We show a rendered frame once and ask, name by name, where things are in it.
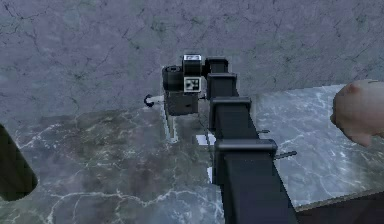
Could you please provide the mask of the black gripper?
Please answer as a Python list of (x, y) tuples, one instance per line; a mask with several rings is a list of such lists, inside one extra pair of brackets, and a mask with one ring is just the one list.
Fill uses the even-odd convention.
[[(181, 66), (167, 66), (162, 69), (165, 106), (171, 116), (181, 116), (198, 112), (198, 94), (184, 92), (184, 76)], [(164, 101), (164, 96), (146, 95), (144, 103), (153, 107)]]

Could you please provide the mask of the dark green rounded object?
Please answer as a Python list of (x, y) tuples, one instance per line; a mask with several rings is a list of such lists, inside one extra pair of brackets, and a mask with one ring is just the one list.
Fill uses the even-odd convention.
[(28, 196), (38, 179), (5, 127), (0, 124), (0, 198), (17, 201)]

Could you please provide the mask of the pink rounded piggy bank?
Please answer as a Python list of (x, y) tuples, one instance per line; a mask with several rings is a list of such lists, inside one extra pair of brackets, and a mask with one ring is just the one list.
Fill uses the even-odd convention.
[(384, 81), (363, 79), (345, 85), (333, 98), (331, 122), (363, 147), (384, 139)]

